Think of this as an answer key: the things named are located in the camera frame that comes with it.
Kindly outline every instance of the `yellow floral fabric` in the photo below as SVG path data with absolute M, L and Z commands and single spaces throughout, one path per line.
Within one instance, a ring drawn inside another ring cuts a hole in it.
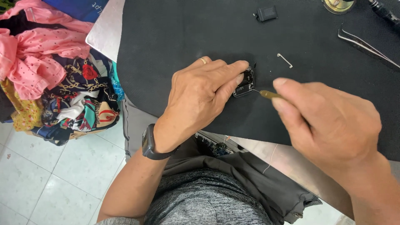
M 11 114 L 16 131 L 29 131 L 33 127 L 42 127 L 43 104 L 41 99 L 21 100 L 14 89 L 14 84 L 7 78 L 0 81 L 1 88 L 15 107 Z

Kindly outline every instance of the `pink fabric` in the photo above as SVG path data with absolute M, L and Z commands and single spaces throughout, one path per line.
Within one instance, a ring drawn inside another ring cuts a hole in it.
M 38 99 L 45 88 L 52 89 L 66 75 L 51 54 L 66 58 L 87 58 L 90 47 L 86 34 L 66 30 L 36 28 L 10 35 L 0 28 L 0 79 L 8 77 L 21 99 Z
M 89 33 L 93 23 L 82 22 L 71 16 L 51 7 L 41 0 L 21 0 L 16 2 L 15 6 L 0 15 L 0 20 L 15 16 L 21 10 L 25 10 L 28 21 L 41 24 L 61 24 L 69 30 L 81 33 Z

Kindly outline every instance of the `rubber mat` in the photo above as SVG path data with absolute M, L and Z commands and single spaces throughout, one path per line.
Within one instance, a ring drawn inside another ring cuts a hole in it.
M 400 161 L 400 74 L 337 37 L 344 24 L 345 31 L 400 62 L 399 35 L 367 2 L 360 0 L 351 12 L 338 16 L 320 0 L 126 1 L 118 76 L 132 103 L 159 117 L 173 73 L 199 57 L 257 62 L 257 90 L 273 90 L 275 78 L 287 77 L 320 81 L 372 101 L 383 124 L 379 151 Z M 273 5 L 277 19 L 260 23 L 253 16 L 257 8 Z M 232 97 L 204 130 L 290 145 L 271 101 L 256 92 Z

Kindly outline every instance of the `red rose print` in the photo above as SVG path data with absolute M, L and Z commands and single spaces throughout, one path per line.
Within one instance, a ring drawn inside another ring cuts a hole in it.
M 82 74 L 83 77 L 88 80 L 92 80 L 97 77 L 97 72 L 94 71 L 93 67 L 87 64 L 82 66 Z

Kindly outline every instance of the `smartwatch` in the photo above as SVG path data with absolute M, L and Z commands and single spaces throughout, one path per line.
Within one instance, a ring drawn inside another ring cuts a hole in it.
M 143 136 L 142 136 L 142 153 L 143 156 L 152 159 L 152 160 L 162 160 L 162 159 L 166 159 L 168 157 L 170 157 L 171 155 L 173 155 L 180 147 L 180 145 L 168 152 L 168 153 L 156 153 L 155 147 L 156 144 L 154 142 L 154 123 L 150 124 L 147 129 L 144 131 Z

